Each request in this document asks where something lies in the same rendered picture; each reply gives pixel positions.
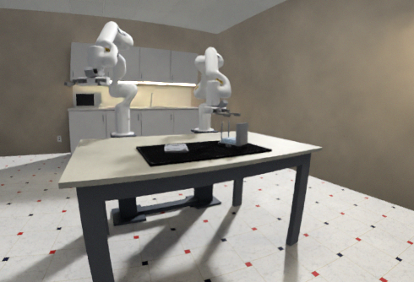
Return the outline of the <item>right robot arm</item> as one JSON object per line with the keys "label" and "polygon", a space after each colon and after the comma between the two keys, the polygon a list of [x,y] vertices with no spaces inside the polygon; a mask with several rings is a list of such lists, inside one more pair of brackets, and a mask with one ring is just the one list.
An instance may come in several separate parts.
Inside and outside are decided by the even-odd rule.
{"label": "right robot arm", "polygon": [[103,69],[113,67],[109,95],[114,98],[125,98],[124,101],[115,105],[116,132],[112,133],[112,136],[134,135],[130,132],[129,106],[137,95],[138,89],[135,84],[118,82],[126,73],[125,60],[118,54],[118,50],[128,50],[132,46],[132,37],[120,30],[116,23],[108,22],[101,31],[95,46],[88,48],[88,67],[84,69],[85,76],[103,77],[105,75]]}

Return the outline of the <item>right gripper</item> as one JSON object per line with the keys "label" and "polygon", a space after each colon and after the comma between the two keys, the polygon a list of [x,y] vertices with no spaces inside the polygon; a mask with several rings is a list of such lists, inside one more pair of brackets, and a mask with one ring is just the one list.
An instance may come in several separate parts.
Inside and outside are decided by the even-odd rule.
{"label": "right gripper", "polygon": [[81,86],[86,86],[86,85],[102,86],[103,84],[104,85],[110,85],[110,78],[108,78],[108,77],[98,77],[98,76],[97,77],[78,78],[78,79],[73,79],[72,83],[64,82],[64,85],[71,87],[71,85],[75,85],[75,83],[78,83],[78,85],[81,85]]}

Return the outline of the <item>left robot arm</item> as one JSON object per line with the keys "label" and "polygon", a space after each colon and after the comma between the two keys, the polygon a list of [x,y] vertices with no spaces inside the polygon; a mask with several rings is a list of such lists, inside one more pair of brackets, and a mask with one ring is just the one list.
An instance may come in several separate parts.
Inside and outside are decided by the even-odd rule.
{"label": "left robot arm", "polygon": [[[204,56],[199,56],[195,60],[195,66],[202,75],[200,83],[194,89],[193,95],[197,99],[206,99],[205,103],[199,105],[199,128],[195,128],[195,131],[214,131],[214,129],[210,128],[211,114],[204,113],[204,107],[225,108],[228,104],[226,100],[220,102],[220,98],[229,98],[231,96],[229,80],[225,75],[218,72],[218,68],[222,65],[223,59],[216,53],[213,47],[208,48]],[[222,86],[220,86],[220,83]]]}

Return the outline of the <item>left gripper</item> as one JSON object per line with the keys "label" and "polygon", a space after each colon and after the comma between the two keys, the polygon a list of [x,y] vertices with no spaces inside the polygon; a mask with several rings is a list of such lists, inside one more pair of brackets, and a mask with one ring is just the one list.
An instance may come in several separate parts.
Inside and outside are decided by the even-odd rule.
{"label": "left gripper", "polygon": [[241,113],[230,113],[230,110],[226,110],[226,107],[220,108],[220,107],[214,107],[214,106],[204,107],[204,113],[223,115],[224,117],[231,117],[231,115],[235,117],[241,116]]}

